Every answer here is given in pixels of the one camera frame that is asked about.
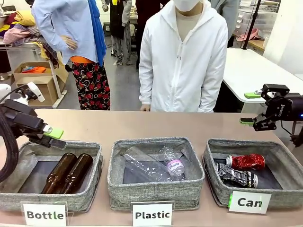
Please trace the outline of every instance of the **orange shirt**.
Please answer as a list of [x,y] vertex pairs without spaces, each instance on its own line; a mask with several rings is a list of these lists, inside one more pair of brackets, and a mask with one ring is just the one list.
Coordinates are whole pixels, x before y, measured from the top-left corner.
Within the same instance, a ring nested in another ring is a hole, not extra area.
[[75,62],[75,63],[94,63],[90,59],[87,59],[87,58],[84,58],[84,57],[81,57],[81,56],[72,56],[71,61]]

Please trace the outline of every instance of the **red floral pattern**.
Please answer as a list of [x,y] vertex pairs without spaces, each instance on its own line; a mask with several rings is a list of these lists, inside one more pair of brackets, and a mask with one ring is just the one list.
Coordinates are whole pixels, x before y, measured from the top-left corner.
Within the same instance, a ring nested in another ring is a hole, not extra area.
[[76,63],[72,65],[78,99],[82,110],[110,110],[110,89],[104,64]]

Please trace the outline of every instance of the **green object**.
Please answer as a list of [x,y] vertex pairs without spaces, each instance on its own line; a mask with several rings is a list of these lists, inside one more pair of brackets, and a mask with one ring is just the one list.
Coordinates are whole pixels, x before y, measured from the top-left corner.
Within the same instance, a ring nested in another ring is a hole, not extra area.
[[254,121],[252,118],[240,118],[240,124],[245,124],[248,126],[253,126],[254,125]]
[[261,95],[256,95],[254,92],[244,93],[246,98],[261,98]]
[[64,131],[62,129],[53,128],[53,130],[50,133],[45,132],[44,135],[59,140],[63,135],[63,133]]
[[231,202],[232,202],[232,194],[231,194],[231,196],[229,198],[228,208],[231,206]]

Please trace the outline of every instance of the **brown glass bottle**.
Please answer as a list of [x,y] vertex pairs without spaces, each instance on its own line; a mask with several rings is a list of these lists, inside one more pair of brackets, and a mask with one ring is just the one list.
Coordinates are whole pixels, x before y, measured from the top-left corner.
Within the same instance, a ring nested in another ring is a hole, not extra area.
[[62,156],[56,167],[48,175],[46,185],[41,194],[57,194],[60,192],[59,187],[63,186],[67,174],[71,171],[77,157],[72,153],[66,153]]
[[68,176],[65,179],[65,185],[61,194],[73,194],[82,185],[82,182],[93,163],[93,158],[88,154],[81,154]]

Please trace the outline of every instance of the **hand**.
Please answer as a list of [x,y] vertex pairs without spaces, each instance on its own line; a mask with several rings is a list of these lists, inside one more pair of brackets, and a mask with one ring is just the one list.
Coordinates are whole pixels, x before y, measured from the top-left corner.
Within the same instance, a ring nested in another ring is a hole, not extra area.
[[103,9],[104,12],[107,12],[108,11],[108,6],[104,5],[104,6],[102,6],[102,9]]
[[151,105],[148,104],[142,104],[140,111],[150,111],[151,110]]
[[66,42],[69,49],[75,50],[78,48],[77,42],[74,41],[70,36],[62,35],[61,38]]

